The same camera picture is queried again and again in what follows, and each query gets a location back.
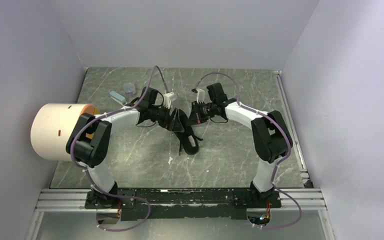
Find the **black canvas sneaker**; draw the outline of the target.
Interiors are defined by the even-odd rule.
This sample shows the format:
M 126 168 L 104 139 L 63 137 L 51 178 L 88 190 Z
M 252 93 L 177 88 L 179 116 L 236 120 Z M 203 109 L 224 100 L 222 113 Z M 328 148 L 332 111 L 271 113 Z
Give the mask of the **black canvas sneaker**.
M 175 136 L 179 140 L 179 155 L 182 150 L 188 155 L 195 155 L 199 151 L 198 141 L 202 139 L 197 137 L 190 125 L 187 125 L 188 117 L 184 111 L 178 110 L 178 118 L 184 129 L 183 132 L 175 132 Z

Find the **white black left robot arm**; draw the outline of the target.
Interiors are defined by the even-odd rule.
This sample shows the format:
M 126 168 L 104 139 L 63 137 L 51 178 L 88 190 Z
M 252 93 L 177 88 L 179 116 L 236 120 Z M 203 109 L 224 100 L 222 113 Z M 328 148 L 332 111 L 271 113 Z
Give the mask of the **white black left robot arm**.
M 180 142 L 180 150 L 192 155 L 199 146 L 194 132 L 187 126 L 186 113 L 171 107 L 171 95 L 162 95 L 162 102 L 156 105 L 161 92 L 145 87 L 141 96 L 122 108 L 99 115 L 82 113 L 68 141 L 65 150 L 72 162 L 85 171 L 91 183 L 92 191 L 98 195 L 98 201 L 106 208 L 114 207 L 120 198 L 118 185 L 105 164 L 110 138 L 127 127 L 135 127 L 144 121 L 151 121 L 161 128 L 173 132 Z

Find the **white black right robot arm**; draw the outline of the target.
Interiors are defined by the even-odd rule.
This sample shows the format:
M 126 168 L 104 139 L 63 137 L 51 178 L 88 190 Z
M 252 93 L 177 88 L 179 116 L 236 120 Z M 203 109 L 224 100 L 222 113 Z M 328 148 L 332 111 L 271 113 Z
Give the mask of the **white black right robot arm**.
M 227 122 L 237 122 L 252 131 L 259 163 L 250 184 L 253 191 L 249 199 L 255 207 L 262 207 L 273 194 L 278 159 L 289 154 L 293 146 L 282 114 L 277 110 L 259 111 L 235 98 L 228 98 L 219 82 L 207 86 L 207 90 L 194 88 L 192 92 L 196 94 L 196 100 L 191 103 L 188 125 L 203 124 L 212 117 L 220 116 Z

